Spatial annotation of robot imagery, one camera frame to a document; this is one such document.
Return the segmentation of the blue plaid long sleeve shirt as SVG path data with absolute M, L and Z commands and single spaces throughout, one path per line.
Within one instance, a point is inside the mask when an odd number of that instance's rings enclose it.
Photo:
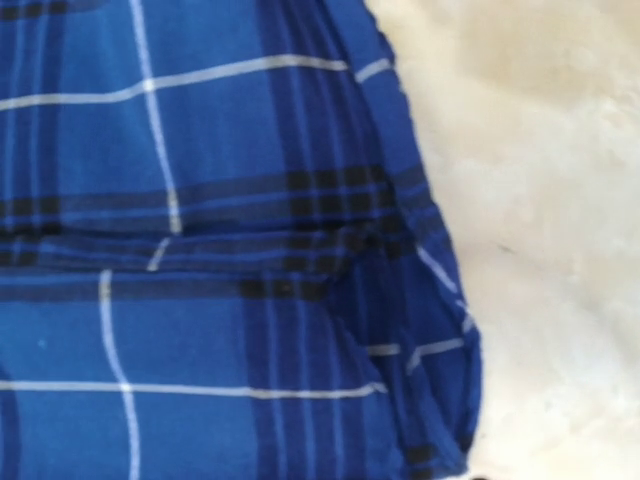
M 444 479 L 480 335 L 362 1 L 1 5 L 1 475 Z

